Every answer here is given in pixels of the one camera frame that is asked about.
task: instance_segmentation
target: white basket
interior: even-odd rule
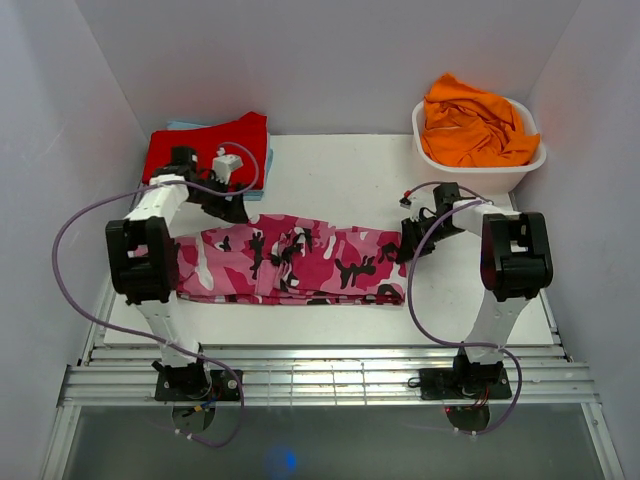
[[[522,117],[524,131],[527,135],[538,133],[536,124],[533,121],[531,112],[527,107],[507,98]],[[420,143],[420,135],[424,129],[424,108],[420,102],[413,109],[413,139],[414,152],[426,163],[428,168],[428,178],[425,180],[438,180],[443,182],[458,182],[460,185],[475,190],[482,194],[508,193],[522,180],[522,178],[547,159],[547,150],[542,142],[538,145],[536,152],[531,158],[531,162],[523,167],[502,167],[502,168],[456,168],[446,167],[434,162],[424,153]]]

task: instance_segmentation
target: folded red fabric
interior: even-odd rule
[[[198,169],[210,169],[216,157],[218,145],[223,142],[239,143],[255,155],[260,174],[253,190],[262,190],[268,149],[267,117],[255,112],[249,112],[238,120],[214,127],[154,132],[149,142],[142,182],[149,183],[153,172],[169,163],[172,147],[184,145],[195,149],[198,152]],[[251,159],[237,147],[225,145],[224,149],[228,154],[239,155],[243,162],[242,167],[231,175],[231,182],[244,185],[251,183],[255,175]]]

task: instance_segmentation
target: camouflage cloth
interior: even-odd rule
[[[400,234],[289,215],[180,237],[182,298],[206,303],[392,304],[404,301]]]

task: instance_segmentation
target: orange cloth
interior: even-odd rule
[[[540,134],[525,135],[522,119],[503,97],[445,73],[424,97],[422,148],[448,167],[526,165]]]

